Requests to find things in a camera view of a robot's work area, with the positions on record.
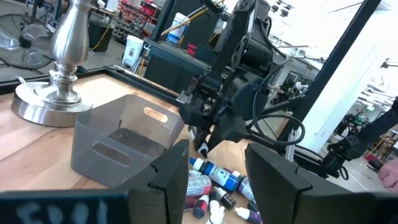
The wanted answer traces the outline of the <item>red storage shelf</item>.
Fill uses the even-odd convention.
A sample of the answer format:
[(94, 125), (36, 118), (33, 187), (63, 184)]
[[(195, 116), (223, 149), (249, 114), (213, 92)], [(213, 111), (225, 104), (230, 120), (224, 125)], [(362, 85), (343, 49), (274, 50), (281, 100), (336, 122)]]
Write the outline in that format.
[(129, 35), (150, 37), (161, 10), (155, 0), (119, 0), (112, 37), (118, 42), (125, 42)]

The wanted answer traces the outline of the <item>black floor fan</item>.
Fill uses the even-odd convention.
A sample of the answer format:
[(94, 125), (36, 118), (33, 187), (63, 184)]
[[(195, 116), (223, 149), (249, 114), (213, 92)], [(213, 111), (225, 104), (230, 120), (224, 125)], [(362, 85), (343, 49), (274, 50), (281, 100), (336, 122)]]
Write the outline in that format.
[(52, 32), (23, 14), (0, 16), (0, 61), (8, 66), (35, 70), (53, 61)]

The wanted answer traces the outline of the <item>white plastic bucket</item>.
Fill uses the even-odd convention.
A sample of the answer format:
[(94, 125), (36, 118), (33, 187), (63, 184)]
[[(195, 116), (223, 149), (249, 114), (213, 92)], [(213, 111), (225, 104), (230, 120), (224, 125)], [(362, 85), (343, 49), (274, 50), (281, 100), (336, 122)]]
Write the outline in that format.
[(137, 65), (144, 41), (133, 35), (128, 35), (126, 39), (126, 47), (124, 50), (122, 64), (134, 67)]

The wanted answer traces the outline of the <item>large blue food coloring bottle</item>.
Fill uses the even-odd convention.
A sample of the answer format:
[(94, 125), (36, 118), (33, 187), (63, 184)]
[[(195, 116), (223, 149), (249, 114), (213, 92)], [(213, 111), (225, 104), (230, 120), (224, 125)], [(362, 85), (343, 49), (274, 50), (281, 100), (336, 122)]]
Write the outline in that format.
[(189, 158), (189, 163), (195, 171), (207, 175), (211, 180), (223, 187), (228, 192), (234, 192), (238, 187), (238, 178), (227, 170), (201, 158)]

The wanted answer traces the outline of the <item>black aluminium table frame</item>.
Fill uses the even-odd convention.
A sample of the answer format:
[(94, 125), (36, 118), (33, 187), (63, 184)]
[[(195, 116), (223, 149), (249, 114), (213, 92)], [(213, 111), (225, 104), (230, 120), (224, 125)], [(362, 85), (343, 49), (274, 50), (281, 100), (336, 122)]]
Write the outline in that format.
[[(129, 86), (142, 90), (152, 96), (155, 96), (171, 105), (179, 107), (182, 103), (177, 101), (178, 93), (172, 92), (166, 88), (163, 88), (156, 83), (150, 82), (145, 78), (137, 76), (126, 69), (123, 69), (117, 65), (105, 65), (102, 67), (95, 67), (90, 69), (85, 69), (79, 66), (77, 77), (78, 78), (88, 78), (95, 75), (105, 74), (114, 79), (117, 79)], [(47, 82), (49, 81), (49, 75), (38, 75), (36, 77), (26, 78), (28, 82)], [(20, 84), (17, 78), (13, 78), (10, 81), (0, 82), (0, 95), (5, 95), (13, 93), (15, 88)]]

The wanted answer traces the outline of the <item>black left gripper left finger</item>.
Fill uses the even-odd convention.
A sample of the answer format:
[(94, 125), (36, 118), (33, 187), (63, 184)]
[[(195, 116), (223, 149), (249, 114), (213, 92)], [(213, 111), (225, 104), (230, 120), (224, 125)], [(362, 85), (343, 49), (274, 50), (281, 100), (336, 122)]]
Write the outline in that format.
[(188, 139), (177, 142), (127, 181), (130, 224), (181, 224), (189, 149)]

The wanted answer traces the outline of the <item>black slanted support beam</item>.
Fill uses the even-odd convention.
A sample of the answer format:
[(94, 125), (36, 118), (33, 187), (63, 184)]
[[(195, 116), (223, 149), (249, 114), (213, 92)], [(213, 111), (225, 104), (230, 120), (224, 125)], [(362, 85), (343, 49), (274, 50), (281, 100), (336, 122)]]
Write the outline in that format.
[(298, 108), (294, 111), (292, 118), (297, 118), (299, 121), (303, 122), (381, 1), (382, 0), (363, 0), (361, 2), (346, 30), (326, 59), (315, 81), (309, 87), (306, 96), (295, 99), (298, 102)]

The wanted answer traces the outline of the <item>person's hand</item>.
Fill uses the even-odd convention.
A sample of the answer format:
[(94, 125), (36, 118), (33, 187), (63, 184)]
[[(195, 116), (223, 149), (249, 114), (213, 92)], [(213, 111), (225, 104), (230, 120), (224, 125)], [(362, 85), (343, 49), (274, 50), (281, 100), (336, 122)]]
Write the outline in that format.
[(378, 172), (383, 186), (393, 192), (398, 192), (398, 157), (386, 162)]

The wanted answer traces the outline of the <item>large pink food coloring bottle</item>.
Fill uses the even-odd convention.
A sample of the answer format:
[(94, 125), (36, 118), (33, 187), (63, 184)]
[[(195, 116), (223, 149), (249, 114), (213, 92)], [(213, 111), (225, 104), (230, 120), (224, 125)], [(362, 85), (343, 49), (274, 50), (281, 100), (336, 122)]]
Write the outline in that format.
[(209, 194), (212, 190), (211, 179), (207, 175), (190, 176), (187, 185), (187, 197)]

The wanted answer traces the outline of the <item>dark grey desk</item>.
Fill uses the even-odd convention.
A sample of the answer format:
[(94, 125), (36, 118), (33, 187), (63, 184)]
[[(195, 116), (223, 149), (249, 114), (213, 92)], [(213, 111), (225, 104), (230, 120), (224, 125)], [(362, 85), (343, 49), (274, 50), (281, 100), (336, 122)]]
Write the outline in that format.
[(205, 74), (216, 58), (216, 52), (202, 45), (182, 49), (167, 41), (145, 38), (149, 45), (150, 62), (145, 77), (169, 90), (181, 93), (193, 78)]

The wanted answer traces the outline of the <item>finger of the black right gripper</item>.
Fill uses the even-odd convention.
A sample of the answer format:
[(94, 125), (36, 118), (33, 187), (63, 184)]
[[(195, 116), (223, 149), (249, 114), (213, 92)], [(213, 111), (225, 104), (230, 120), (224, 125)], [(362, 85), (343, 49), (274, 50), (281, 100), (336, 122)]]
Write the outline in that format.
[(185, 124), (196, 127), (196, 134), (193, 140), (195, 148), (199, 148), (205, 142), (207, 135), (211, 136), (207, 143), (208, 148), (215, 147), (215, 139), (210, 131), (214, 122), (207, 115), (195, 108), (195, 105), (187, 103), (180, 105), (179, 114)]
[(208, 140), (208, 152), (212, 151), (223, 141), (240, 142), (250, 136), (245, 120), (235, 114), (226, 114), (220, 118), (218, 125), (213, 129)]

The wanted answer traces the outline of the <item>silver lamp white shade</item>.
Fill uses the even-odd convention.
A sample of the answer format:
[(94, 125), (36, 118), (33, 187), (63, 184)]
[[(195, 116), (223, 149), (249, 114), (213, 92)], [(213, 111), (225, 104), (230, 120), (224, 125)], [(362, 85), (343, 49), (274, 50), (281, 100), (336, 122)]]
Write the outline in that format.
[(73, 89), (77, 67), (89, 52), (90, 0), (71, 0), (64, 20), (51, 39), (55, 66), (48, 82), (24, 82), (15, 89), (11, 111), (20, 118), (51, 127), (72, 127), (78, 114), (93, 104)]

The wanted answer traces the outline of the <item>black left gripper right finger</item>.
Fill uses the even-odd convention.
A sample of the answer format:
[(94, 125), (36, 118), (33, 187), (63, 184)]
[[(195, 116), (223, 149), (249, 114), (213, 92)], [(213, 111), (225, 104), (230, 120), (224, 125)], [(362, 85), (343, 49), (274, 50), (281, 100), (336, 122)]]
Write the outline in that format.
[(351, 192), (256, 143), (245, 162), (264, 224), (398, 224), (398, 194)]

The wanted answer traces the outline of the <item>black trash bin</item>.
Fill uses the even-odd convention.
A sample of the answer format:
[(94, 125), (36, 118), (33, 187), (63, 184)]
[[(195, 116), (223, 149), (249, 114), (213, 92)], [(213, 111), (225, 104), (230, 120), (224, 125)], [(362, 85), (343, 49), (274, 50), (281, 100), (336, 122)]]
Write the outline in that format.
[(89, 33), (89, 43), (90, 49), (93, 49), (95, 52), (105, 52), (108, 49), (113, 28), (109, 24), (89, 20), (88, 23), (88, 33)]

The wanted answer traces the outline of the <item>grey translucent plastic bin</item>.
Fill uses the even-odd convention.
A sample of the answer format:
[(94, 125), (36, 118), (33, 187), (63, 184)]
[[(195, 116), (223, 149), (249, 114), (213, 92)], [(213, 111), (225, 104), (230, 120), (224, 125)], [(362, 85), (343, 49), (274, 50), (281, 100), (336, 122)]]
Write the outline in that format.
[(127, 181), (177, 140), (181, 117), (137, 95), (79, 114), (71, 168), (109, 188)]

